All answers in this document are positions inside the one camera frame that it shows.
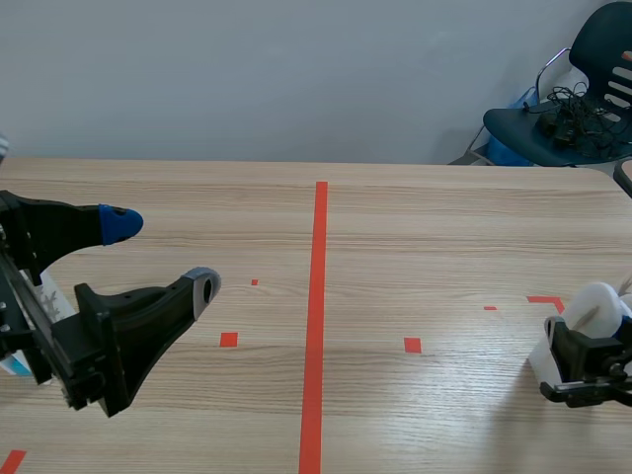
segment blue bag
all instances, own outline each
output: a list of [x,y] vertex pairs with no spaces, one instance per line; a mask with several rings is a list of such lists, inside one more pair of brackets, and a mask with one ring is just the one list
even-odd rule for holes
[[[508,109],[522,109],[525,102],[527,102],[530,107],[537,105],[535,87],[531,87],[522,94],[522,97],[511,104]],[[490,142],[487,145],[487,158],[498,166],[533,166],[533,163],[529,160],[509,150],[503,143],[498,141],[494,135],[490,137]]]

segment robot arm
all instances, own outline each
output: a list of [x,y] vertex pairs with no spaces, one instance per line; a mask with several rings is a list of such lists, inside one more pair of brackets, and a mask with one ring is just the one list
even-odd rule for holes
[[107,205],[73,206],[0,192],[0,359],[22,350],[37,383],[54,375],[69,406],[127,408],[160,356],[220,288],[207,268],[164,287],[103,296],[75,286],[79,312],[53,321],[33,286],[50,264],[79,249],[134,236],[140,215]]

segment red square marker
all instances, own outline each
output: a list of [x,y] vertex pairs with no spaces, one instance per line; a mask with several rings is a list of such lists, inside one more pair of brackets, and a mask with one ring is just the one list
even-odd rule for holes
[[404,351],[411,354],[421,354],[422,340],[419,338],[404,338]]
[[236,348],[238,334],[239,333],[221,333],[221,338],[219,339],[219,346],[221,348]]

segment blue fingertip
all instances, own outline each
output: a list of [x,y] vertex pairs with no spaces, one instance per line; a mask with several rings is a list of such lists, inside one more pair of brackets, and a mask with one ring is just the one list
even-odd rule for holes
[[99,204],[99,217],[103,245],[126,240],[142,229],[142,217],[135,210],[126,209],[124,214],[118,214],[112,206]]

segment chair leg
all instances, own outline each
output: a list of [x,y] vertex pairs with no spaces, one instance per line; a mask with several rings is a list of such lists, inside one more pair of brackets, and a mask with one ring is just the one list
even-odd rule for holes
[[476,143],[476,140],[478,140],[478,137],[481,136],[481,133],[483,133],[484,129],[485,129],[485,125],[482,125],[481,128],[478,130],[478,133],[476,133],[476,136],[474,137],[474,139],[471,141],[471,143],[469,144],[469,146],[465,150],[465,154],[466,155],[474,155],[476,158],[478,158],[479,160],[483,160],[488,165],[496,166],[493,162],[488,160],[485,156],[481,155],[480,153],[476,153],[475,151],[472,150],[472,147],[474,146],[474,143]]

